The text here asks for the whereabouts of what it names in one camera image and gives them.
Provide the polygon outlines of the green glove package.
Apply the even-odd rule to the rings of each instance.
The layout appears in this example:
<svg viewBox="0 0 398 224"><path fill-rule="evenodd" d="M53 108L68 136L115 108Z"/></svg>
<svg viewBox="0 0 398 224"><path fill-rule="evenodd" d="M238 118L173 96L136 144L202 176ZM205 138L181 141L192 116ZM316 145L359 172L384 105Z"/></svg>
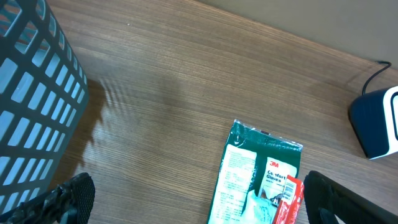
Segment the green glove package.
<svg viewBox="0 0 398 224"><path fill-rule="evenodd" d="M303 146L234 120L224 145L207 222L272 223Z"/></svg>

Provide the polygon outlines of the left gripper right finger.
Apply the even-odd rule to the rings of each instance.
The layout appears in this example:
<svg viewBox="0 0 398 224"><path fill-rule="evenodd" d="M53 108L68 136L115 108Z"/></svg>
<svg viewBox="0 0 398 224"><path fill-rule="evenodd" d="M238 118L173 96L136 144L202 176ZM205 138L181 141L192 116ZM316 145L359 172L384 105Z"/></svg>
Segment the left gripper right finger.
<svg viewBox="0 0 398 224"><path fill-rule="evenodd" d="M310 224L397 223L388 212L327 176L310 171L304 179L304 201Z"/></svg>

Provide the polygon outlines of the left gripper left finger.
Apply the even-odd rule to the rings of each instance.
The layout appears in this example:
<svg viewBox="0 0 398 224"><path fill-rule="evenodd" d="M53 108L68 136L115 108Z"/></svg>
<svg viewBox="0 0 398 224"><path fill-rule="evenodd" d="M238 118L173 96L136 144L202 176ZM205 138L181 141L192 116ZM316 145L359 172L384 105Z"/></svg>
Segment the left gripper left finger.
<svg viewBox="0 0 398 224"><path fill-rule="evenodd" d="M87 224L95 201L92 177L82 172L51 191L1 215L1 223Z"/></svg>

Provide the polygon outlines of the red toothpaste tube box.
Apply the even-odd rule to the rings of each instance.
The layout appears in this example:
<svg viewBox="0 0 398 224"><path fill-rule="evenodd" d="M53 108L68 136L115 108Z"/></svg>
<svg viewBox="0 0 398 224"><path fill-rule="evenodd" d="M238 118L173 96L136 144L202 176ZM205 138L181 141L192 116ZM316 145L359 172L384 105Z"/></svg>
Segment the red toothpaste tube box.
<svg viewBox="0 0 398 224"><path fill-rule="evenodd" d="M295 224L303 201L303 191L303 182L288 175L272 224Z"/></svg>

